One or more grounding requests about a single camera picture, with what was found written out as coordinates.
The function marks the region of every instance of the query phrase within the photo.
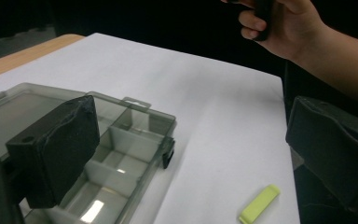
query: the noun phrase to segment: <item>yellow marker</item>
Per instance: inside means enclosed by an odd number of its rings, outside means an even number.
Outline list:
[[[269,204],[281,193],[275,185],[266,186],[255,199],[241,212],[240,221],[252,224]]]

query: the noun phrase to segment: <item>translucent plastic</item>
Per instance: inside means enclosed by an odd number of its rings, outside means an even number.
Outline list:
[[[84,94],[33,84],[1,92],[1,159],[8,156],[7,140],[62,102]],[[163,142],[172,135],[175,117],[142,103],[88,94],[96,105],[100,145],[61,204],[32,210],[26,223],[128,223],[162,155],[169,151]]]

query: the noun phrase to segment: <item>hand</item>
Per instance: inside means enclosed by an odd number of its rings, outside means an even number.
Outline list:
[[[239,0],[238,3],[255,7],[255,0]],[[257,43],[290,61],[295,61],[304,49],[323,38],[326,27],[310,0],[274,0],[271,24],[257,18],[253,10],[244,10],[239,21],[243,25],[241,34],[247,39],[257,37],[270,25],[268,39]]]

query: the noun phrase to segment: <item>white tabletop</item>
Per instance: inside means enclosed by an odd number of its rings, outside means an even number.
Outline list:
[[[22,82],[130,96],[177,117],[172,163],[131,223],[240,223],[268,184],[281,195],[256,223],[299,223],[278,77],[96,34],[0,75],[0,91]]]

